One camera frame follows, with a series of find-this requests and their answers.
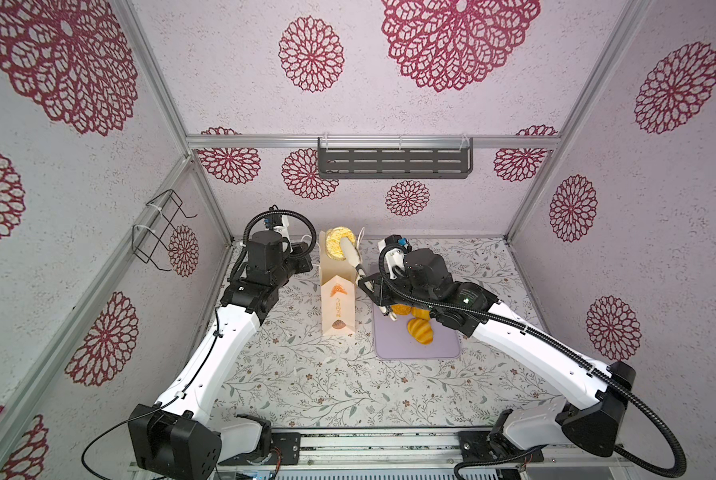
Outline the white paper bag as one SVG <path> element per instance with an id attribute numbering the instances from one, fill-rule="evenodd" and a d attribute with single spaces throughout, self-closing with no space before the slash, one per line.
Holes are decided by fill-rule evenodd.
<path id="1" fill-rule="evenodd" d="M 327 231 L 322 231 L 318 240 L 322 333 L 324 336 L 352 336 L 356 333 L 357 274 L 346 260 L 335 261 L 327 255 Z"/>

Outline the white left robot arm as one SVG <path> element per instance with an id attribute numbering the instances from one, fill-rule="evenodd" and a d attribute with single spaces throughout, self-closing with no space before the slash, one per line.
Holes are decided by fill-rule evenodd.
<path id="1" fill-rule="evenodd" d="M 236 456 L 266 459 L 268 421 L 241 415 L 219 430 L 209 427 L 222 384 L 255 336 L 289 279 L 312 269 L 314 242 L 293 243 L 279 228 L 258 231 L 215 309 L 212 327 L 175 381 L 151 405 L 139 404 L 128 421 L 137 465 L 171 479 L 207 479 Z"/>

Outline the pale round crumbly bread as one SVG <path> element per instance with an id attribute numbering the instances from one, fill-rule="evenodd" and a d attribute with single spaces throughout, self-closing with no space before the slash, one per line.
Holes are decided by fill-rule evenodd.
<path id="1" fill-rule="evenodd" d="M 351 245 L 355 245 L 356 236 L 354 232 L 344 226 L 331 228 L 326 232 L 325 248 L 327 255 L 335 261 L 343 261 L 346 259 L 342 241 L 346 240 Z"/>

